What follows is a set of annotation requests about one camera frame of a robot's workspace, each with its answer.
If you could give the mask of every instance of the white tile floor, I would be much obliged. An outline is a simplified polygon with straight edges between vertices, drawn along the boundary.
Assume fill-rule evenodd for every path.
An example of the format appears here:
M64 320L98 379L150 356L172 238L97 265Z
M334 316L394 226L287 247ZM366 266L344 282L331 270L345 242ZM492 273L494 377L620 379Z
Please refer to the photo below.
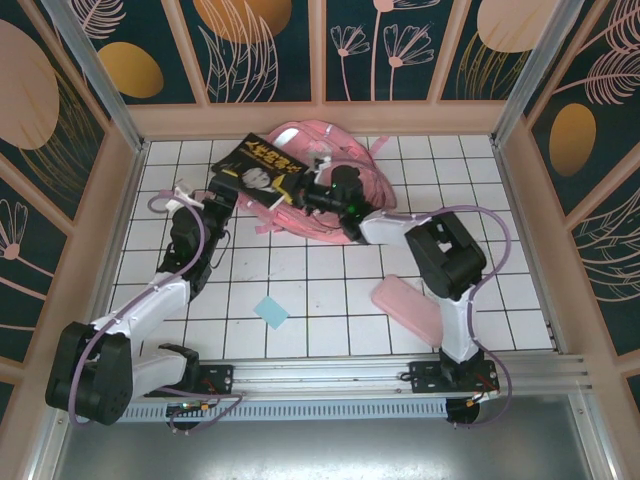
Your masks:
M358 137L372 145L375 137ZM140 184L115 281L112 309L140 291L170 241L170 221L151 213L154 191L182 179L205 188L211 163L238 140L155 142ZM529 268L491 146L485 136L391 137L376 160L394 185L398 211L427 212L443 205L475 204L495 209L516 240L497 280L477 299L479 338L496 350L548 350L550 329L540 311ZM488 272L504 251L497 223L476 213L460 214L487 255ZM257 219L244 212L231 219L230 248L204 291L175 312L145 342L183 344L202 359L385 355L432 349L370 300L385 275L423 288L408 251L390 246L326 245L288 233L257 235ZM254 307L271 296L290 317L276 330Z

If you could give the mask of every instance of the blue sticky note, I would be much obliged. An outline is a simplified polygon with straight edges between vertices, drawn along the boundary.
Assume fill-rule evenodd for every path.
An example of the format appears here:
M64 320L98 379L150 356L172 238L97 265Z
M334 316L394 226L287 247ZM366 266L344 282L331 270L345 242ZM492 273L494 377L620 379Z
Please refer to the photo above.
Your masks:
M271 297L264 297L253 311L273 329L278 328L289 317L289 312Z

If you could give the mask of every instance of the flower drawing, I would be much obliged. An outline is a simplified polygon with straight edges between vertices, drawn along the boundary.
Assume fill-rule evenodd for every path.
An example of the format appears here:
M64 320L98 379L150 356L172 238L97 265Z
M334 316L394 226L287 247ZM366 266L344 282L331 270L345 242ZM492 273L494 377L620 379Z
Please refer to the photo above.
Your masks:
M43 275L53 277L51 272L34 265L20 255L20 244L24 238L28 218L29 210L20 202L16 202L12 210L6 199L3 198L0 200L0 260L19 261ZM38 298L40 300L46 299L45 295L12 282L4 277L0 277L0 283L34 298Z
M349 86L347 85L347 75L344 67L344 59L350 55L358 55L368 52L371 49L369 42L366 42L366 35L362 31L362 26L345 27L344 31L339 26L331 28L331 40L340 55L340 66L342 67L342 82L347 100L351 101Z
M382 14L393 10L418 10L420 8L433 7L439 3L440 0L373 0L373 6L378 13L373 27L373 48L371 50L371 101L376 99L376 51Z
M408 26L398 36L398 25L392 25L384 29L384 46L391 66L389 100L393 100L393 77L396 68L418 65L433 60L434 51L432 48L427 48L431 43L428 31L429 26L422 28Z

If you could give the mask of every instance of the purple cable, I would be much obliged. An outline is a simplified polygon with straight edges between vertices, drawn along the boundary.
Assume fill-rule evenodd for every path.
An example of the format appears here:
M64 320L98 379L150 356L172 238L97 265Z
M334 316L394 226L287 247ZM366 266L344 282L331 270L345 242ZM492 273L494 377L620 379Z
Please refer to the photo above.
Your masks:
M181 203L183 206L187 208L187 210L191 212L193 217L196 219L196 223L198 224L198 229L200 230L200 244L198 245L198 250L196 251L196 254L194 255L194 257L189 261L189 263L187 263L178 272L168 276L167 278L158 282L157 284L150 286L148 289L144 290L141 294L139 294L137 297L135 297L133 300L127 303L124 307L122 307L116 313L116 315L105 324L104 327L98 330L98 333L96 333L93 336L91 341L87 344L85 349L82 351L82 355L80 355L80 359L78 360L78 365L75 369L75 372L73 373L73 379L71 381L71 391L69 392L69 404L67 407L67 411L69 412L69 421L74 427L86 427L90 423L93 423L93 421L91 420L88 422L81 423L78 421L78 418L76 416L76 398L78 395L78 384L80 383L80 377L82 376L82 369L84 367L84 364L89 358L89 355L91 355L91 350L93 350L93 347L95 347L95 345L98 343L100 338L102 338L102 336L107 332L107 330L109 330L113 325L115 325L118 322L118 320L121 320L122 317L127 312L135 308L143 299L149 296L152 292L156 291L156 289L163 287L164 285L172 282L176 278L188 272L191 269L191 267L193 267L196 264L196 262L200 258L200 255L202 254L202 251L204 250L204 242L205 242L204 224L202 223L202 219L200 218L200 215L198 215L198 212L196 212L195 208L193 208L189 204L189 202L187 202L186 200L183 200L182 198L174 195L172 191L161 190L160 193L158 193L158 195L156 195L151 200L149 200L149 203L147 204L147 207L149 208L149 210L151 210L154 213L165 213L165 210L156 210L155 208L153 208L153 203L159 199L175 200L176 202Z
M507 380L507 400L504 406L502 407L502 410L500 410L500 412L495 417L490 418L489 420L484 420L482 422L465 425L466 427L469 427L469 428L483 427L483 426L490 425L494 422L497 422L498 419L502 417L507 412L507 410L509 410L509 407L511 406L511 399L513 397L513 383L511 382L511 375L509 374L509 370L507 370L507 366L504 364L504 362L500 360L500 358L498 358L498 356L495 353L493 353L487 347L485 347L482 343L480 343L480 341L476 338L475 331L473 330L473 299L478 293L478 290L480 290L480 288L483 285L485 285L488 281L490 281L493 277L495 277L498 274L498 272L502 269L502 267L504 267L505 263L507 263L507 259L509 258L509 254L511 253L511 235L509 234L509 227L507 227L507 224L504 222L504 220L500 218L500 216L495 212L493 212L492 210L489 210L488 208L484 208L484 207L478 207L475 205L455 205L452 207L441 208L440 210L436 210L435 212L431 212L428 214L428 216L433 217L435 215L440 215L441 213L448 213L448 212L484 213L485 215L490 216L496 222L498 222L498 225L500 225L500 228L502 228L502 231L504 232L504 238L506 240L504 255L496 265L496 268L494 268L493 271L489 273L489 275L487 275L482 280L480 280L480 282L478 282L478 284L471 290L471 293L469 294L469 301L467 303L467 328L469 329L469 335L471 335L471 340L473 341L473 343L476 344L476 346L480 350L483 350L494 362L498 364L498 366L504 372L504 377Z
M232 394L228 394L228 395L204 395L204 394L199 394L199 393L183 392L181 390L176 390L174 388L168 388L168 387L159 388L158 391L159 392L165 392L165 393L171 393L173 395L180 395L181 397L199 398L201 400L218 400L218 403L216 403L214 408L217 407L220 404L220 400L224 400L225 398L235 398L236 399L235 402L233 402L230 406L228 406L225 410L223 410L218 415L213 417L211 420L207 420L206 422L201 422L198 425L196 425L195 427L193 427L193 428L191 428L189 430L185 430L185 431L178 430L178 428L174 424L175 418L178 415L180 415L180 413L182 413L182 412L180 412L180 410L174 412L173 415L171 415L171 418L169 418L169 426L171 427L171 430L173 431L174 435L177 434L178 432L182 432L183 435L189 436L192 433L196 433L198 431L204 430L205 428L212 427L213 425L218 423L220 421L220 419L222 419L222 417L224 417L229 412L231 412L231 410L236 408L238 406L238 404L243 399L242 395L233 394L233 393Z

